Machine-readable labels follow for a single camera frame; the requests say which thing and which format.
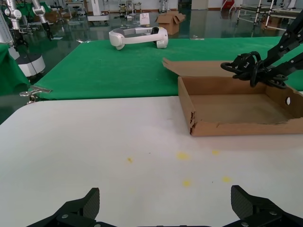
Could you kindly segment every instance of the floor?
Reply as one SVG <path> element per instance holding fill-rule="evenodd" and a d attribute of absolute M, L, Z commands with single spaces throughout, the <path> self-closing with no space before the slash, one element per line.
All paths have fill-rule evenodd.
<path fill-rule="evenodd" d="M 186 15 L 186 20 L 180 24 L 180 32 L 171 35 L 169 38 L 231 38 L 231 37 L 258 37 L 258 36 L 279 36 L 282 34 L 278 30 L 263 31 L 260 26 L 253 30 L 253 24 L 240 21 L 237 25 L 237 13 L 208 11 L 208 10 L 188 10 L 182 9 L 181 12 Z M 151 26 L 157 26 L 155 20 L 158 13 L 150 13 Z M 118 14 L 111 14 L 109 25 L 103 22 L 89 25 L 86 18 L 71 20 L 69 23 L 54 24 L 51 26 L 54 37 L 60 40 L 46 38 L 43 29 L 35 31 L 32 35 L 25 35 L 24 38 L 29 43 L 30 52 L 41 53 L 45 61 L 44 75 L 48 73 L 56 64 L 74 50 L 79 43 L 77 39 L 86 40 L 106 40 L 108 32 L 118 27 L 136 27 L 139 21 L 139 15 L 131 21 L 122 20 Z M 31 80 L 34 84 L 39 78 Z M 0 124 L 7 119 L 14 111 L 22 107 L 27 98 L 18 96 L 19 91 L 26 88 L 20 87 L 16 93 L 9 96 L 0 97 Z"/>

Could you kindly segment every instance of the hole in box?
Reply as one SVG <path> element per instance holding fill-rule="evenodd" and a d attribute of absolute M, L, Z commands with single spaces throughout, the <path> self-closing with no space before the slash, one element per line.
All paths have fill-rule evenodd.
<path fill-rule="evenodd" d="M 287 97 L 287 98 L 285 99 L 285 104 L 286 104 L 286 105 L 290 105 L 290 97 Z"/>

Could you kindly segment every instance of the open cardboard box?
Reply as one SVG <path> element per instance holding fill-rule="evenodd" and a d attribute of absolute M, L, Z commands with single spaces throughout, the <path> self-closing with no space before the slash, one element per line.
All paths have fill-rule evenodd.
<path fill-rule="evenodd" d="M 166 13 L 161 13 L 156 22 L 159 23 L 160 27 L 167 30 L 169 35 L 173 35 L 179 32 L 180 23 L 185 20 L 185 15 L 179 13 L 178 11 L 167 11 Z"/>
<path fill-rule="evenodd" d="M 177 73 L 178 95 L 193 136 L 303 133 L 303 95 L 233 79 L 222 61 L 169 61 Z"/>

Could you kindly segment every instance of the green tablecloth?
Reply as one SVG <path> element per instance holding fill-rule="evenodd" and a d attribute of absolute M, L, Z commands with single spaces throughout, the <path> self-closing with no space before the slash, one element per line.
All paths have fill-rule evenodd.
<path fill-rule="evenodd" d="M 16 61 L 9 54 L 9 46 L 0 44 L 0 96 L 14 92 L 17 85 L 30 85 Z"/>
<path fill-rule="evenodd" d="M 227 38 L 196 41 L 171 39 L 165 50 L 153 43 L 126 45 L 118 51 L 109 40 L 80 44 L 36 83 L 53 90 L 45 99 L 91 99 L 147 96 L 176 96 L 177 76 L 164 68 L 172 61 L 234 60 L 240 53 L 258 51 L 263 58 L 280 37 Z M 282 61 L 303 52 L 298 47 Z M 289 77 L 288 84 L 303 91 L 303 71 Z"/>

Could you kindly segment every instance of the vr headset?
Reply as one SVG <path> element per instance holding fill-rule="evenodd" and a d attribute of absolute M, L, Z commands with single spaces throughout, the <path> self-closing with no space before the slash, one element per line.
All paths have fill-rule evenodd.
<path fill-rule="evenodd" d="M 127 35 L 150 33 L 150 35 L 142 35 L 137 37 L 125 38 Z M 109 32 L 110 43 L 121 50 L 125 44 L 140 44 L 146 42 L 154 42 L 158 49 L 165 49 L 169 43 L 167 30 L 163 27 L 137 27 L 127 30 L 116 28 Z"/>

